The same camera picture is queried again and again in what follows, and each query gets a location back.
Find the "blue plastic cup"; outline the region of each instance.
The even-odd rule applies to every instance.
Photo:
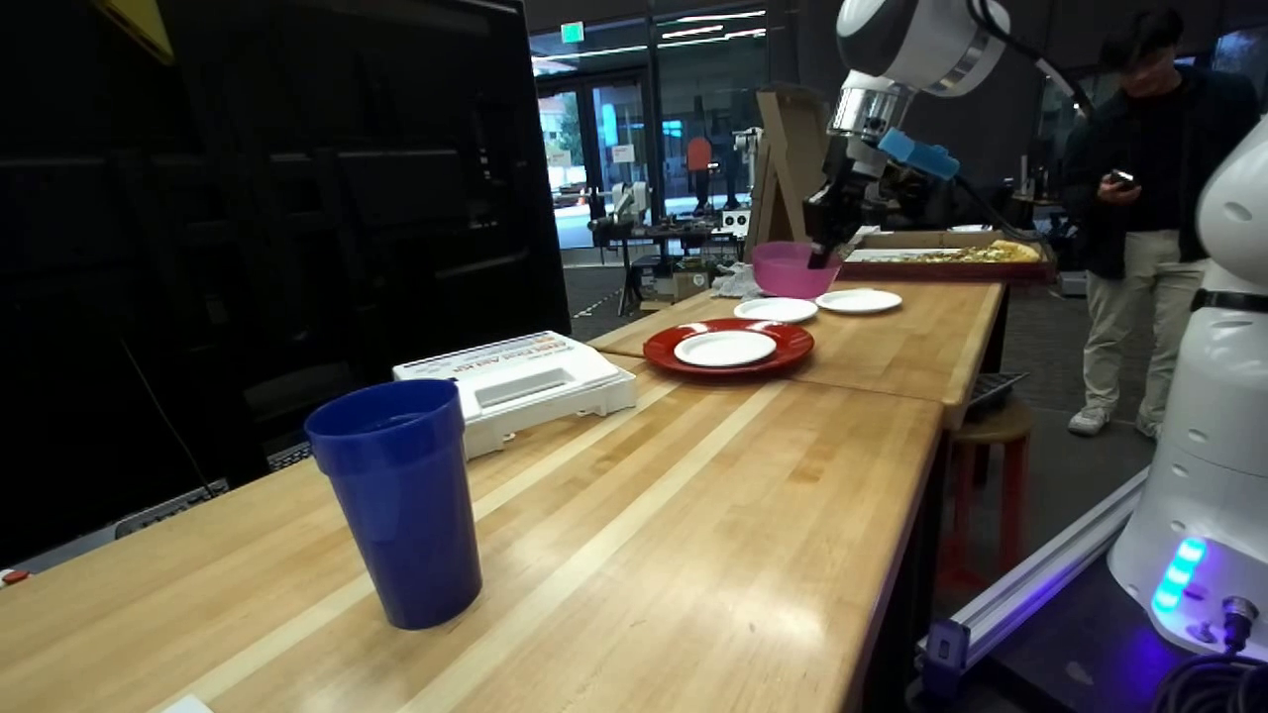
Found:
[[[479,595],[455,380],[387,380],[306,419],[393,627],[422,629]]]

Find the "white robot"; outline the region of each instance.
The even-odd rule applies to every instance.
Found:
[[[826,180],[804,201],[821,253],[849,241],[885,174],[914,167],[948,176],[956,161],[895,134],[910,96],[973,92],[1006,48],[1085,100],[1043,54],[1006,35],[996,0],[844,0],[834,35],[853,75],[832,118]],[[1194,653],[1268,662],[1268,118],[1224,158],[1200,196],[1200,241],[1213,253],[1143,495],[1112,535],[1110,575],[1153,627]]]
[[[1268,118],[1207,176],[1195,229],[1213,265],[1110,575],[1171,645],[1268,662]]]

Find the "red plate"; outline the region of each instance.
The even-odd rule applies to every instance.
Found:
[[[702,324],[708,332],[725,328],[755,328],[775,339],[775,352],[751,365],[684,365],[672,356],[679,339],[698,337]],[[815,349],[815,337],[808,337],[801,324],[766,324],[766,319],[745,319],[745,318],[713,318],[713,319],[693,319],[693,328],[661,328],[642,339],[642,360],[652,365],[656,370],[668,376],[775,376],[801,368]]]

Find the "pink object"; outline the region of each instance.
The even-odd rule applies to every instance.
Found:
[[[755,241],[750,253],[751,279],[759,286],[759,291],[811,299],[826,291],[838,271],[838,253],[832,253],[823,267],[808,265],[811,253],[811,241]]]

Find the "glass door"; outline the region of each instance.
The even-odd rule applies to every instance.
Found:
[[[644,118],[639,84],[595,84],[599,191],[632,220],[651,209]]]
[[[583,139],[583,112],[577,92],[540,92],[540,122],[541,122],[541,154],[552,174],[552,207],[554,207],[554,234],[558,244],[590,244],[590,209],[585,209],[585,139]]]
[[[642,75],[546,75],[540,122],[558,249],[595,244],[590,219],[651,220],[651,134]]]

